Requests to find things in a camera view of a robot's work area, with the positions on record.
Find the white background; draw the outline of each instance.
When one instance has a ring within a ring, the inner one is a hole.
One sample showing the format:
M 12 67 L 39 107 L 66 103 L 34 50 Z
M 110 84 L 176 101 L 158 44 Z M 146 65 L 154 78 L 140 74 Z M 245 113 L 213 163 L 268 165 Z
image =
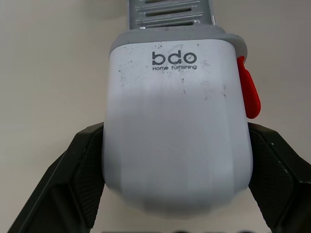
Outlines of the white background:
M 311 2 L 215 0 L 219 24 L 243 37 L 262 102 L 256 123 L 311 163 Z M 104 120 L 109 48 L 125 29 L 124 0 L 0 0 L 0 232 L 81 129 Z M 192 220 L 133 210 L 105 189 L 93 233 L 241 229 L 267 233 L 249 191 Z

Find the red plastic clip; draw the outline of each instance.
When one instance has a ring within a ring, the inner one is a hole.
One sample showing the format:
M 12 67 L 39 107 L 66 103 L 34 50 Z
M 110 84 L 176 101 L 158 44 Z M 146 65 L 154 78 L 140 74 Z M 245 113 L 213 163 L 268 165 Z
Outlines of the red plastic clip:
M 249 119 L 255 119 L 260 113 L 261 103 L 252 76 L 244 67 L 244 60 L 244 57 L 238 58 L 238 68 L 246 116 Z

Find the metal slot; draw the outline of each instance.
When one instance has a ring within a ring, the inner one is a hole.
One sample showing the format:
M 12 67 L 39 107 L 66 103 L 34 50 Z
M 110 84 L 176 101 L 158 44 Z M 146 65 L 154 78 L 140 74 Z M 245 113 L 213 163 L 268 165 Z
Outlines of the metal slot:
M 170 11 L 160 11 L 160 12 L 154 12 L 154 13 L 146 13 L 146 17 L 170 15 L 170 14 L 177 14 L 177 13 L 188 12 L 188 11 L 191 11 L 191 8 L 180 9 L 180 10 L 170 10 Z
M 155 2 L 162 2 L 162 1 L 167 1 L 167 0 L 146 0 L 145 3 L 155 3 Z
M 164 27 L 178 27 L 178 26 L 192 26 L 194 22 L 189 22 L 189 23 L 172 23 L 172 24 L 167 24 L 167 25 L 161 25 L 161 26 L 150 26 L 148 28 L 164 28 Z

